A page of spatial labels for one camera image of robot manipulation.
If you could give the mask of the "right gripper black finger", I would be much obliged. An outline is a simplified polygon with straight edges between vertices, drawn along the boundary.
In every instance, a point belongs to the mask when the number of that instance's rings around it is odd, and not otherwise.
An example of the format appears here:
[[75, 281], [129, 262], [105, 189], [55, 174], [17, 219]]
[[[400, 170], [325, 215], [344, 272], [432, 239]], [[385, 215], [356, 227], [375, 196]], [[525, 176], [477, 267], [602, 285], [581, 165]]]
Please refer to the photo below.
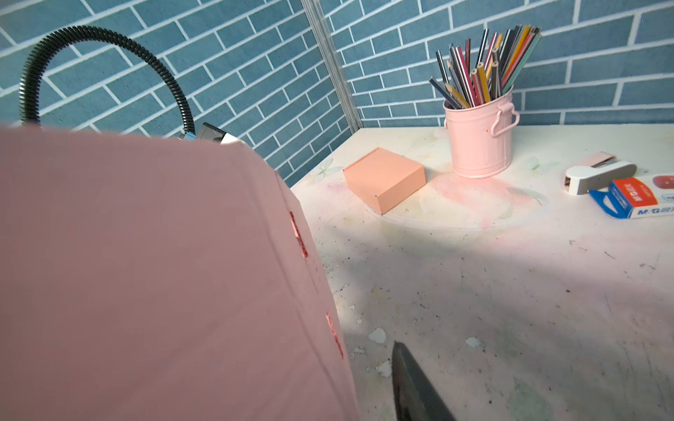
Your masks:
[[395, 342], [393, 346], [391, 380], [396, 419], [456, 420], [408, 347], [402, 342]]

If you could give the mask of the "orange paper box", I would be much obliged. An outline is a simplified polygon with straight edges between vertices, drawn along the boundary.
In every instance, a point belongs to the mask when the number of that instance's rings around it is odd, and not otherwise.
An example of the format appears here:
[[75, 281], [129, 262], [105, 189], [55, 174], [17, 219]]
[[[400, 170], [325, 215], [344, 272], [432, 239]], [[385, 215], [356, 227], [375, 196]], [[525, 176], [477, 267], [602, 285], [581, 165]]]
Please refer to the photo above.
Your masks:
[[384, 215], [427, 184], [423, 165], [378, 147], [343, 170], [349, 189]]

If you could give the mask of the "pink paper box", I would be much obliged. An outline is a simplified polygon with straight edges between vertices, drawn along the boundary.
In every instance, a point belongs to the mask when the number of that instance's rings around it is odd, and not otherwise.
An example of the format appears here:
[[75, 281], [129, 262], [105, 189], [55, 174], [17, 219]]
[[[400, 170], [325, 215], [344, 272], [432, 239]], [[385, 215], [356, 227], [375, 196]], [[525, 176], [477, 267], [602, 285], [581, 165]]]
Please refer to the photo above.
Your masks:
[[302, 207], [248, 145], [1, 131], [4, 420], [356, 420]]

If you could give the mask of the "toothpaste tube packet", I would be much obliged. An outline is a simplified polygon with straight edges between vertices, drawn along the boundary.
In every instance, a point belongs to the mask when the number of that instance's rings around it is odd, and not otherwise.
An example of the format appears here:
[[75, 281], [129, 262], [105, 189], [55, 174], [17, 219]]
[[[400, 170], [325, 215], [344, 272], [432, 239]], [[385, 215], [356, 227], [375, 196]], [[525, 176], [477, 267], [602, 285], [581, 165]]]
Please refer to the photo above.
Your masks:
[[641, 175], [614, 180], [607, 191], [589, 191], [609, 217], [641, 219], [673, 214], [673, 175]]

